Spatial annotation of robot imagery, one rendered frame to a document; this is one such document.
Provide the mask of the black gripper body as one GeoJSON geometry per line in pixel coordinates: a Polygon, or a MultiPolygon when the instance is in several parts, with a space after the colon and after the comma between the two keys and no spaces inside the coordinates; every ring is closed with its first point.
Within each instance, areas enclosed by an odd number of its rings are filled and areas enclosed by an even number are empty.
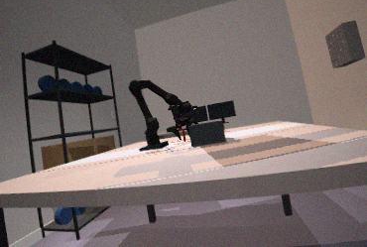
{"type": "MultiPolygon", "coordinates": [[[[179,115],[176,115],[176,116],[174,116],[174,120],[176,121],[176,117],[181,117],[181,114],[179,114],[179,115]]],[[[187,124],[184,124],[184,125],[181,125],[181,124],[178,124],[177,125],[177,122],[176,122],[176,126],[172,126],[172,127],[169,127],[169,128],[167,128],[167,132],[173,132],[173,131],[176,131],[176,130],[178,130],[178,128],[180,128],[180,127],[182,127],[182,126],[189,126],[189,125],[192,125],[193,123],[196,123],[195,122],[195,120],[194,119],[191,119],[191,120],[188,120],[188,123],[187,124]],[[181,125],[181,126],[179,126],[179,125],[181,125]]]]}

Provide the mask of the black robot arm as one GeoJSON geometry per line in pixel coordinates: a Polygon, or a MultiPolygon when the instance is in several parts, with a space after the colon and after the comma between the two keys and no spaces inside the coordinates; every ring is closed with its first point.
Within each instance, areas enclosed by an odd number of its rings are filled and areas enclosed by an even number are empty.
{"type": "MultiPolygon", "coordinates": [[[[161,96],[169,105],[171,105],[169,106],[168,110],[172,110],[173,116],[191,111],[192,106],[188,101],[182,102],[179,100],[179,98],[176,95],[165,92],[164,90],[156,86],[150,80],[132,80],[130,81],[128,89],[133,94],[133,96],[136,98],[140,106],[140,109],[145,117],[146,125],[147,125],[147,130],[145,131],[145,135],[146,135],[146,141],[148,145],[146,147],[150,147],[150,146],[155,146],[155,145],[160,144],[160,139],[157,134],[157,130],[159,129],[160,123],[158,122],[157,117],[154,118],[151,115],[151,112],[141,92],[141,89],[143,88],[149,88],[150,90],[152,90],[153,92],[161,96]]],[[[189,115],[186,115],[185,117],[183,117],[183,115],[181,115],[181,117],[178,117],[178,116],[176,117],[177,125],[187,124],[188,120],[190,120],[189,115]]]]}

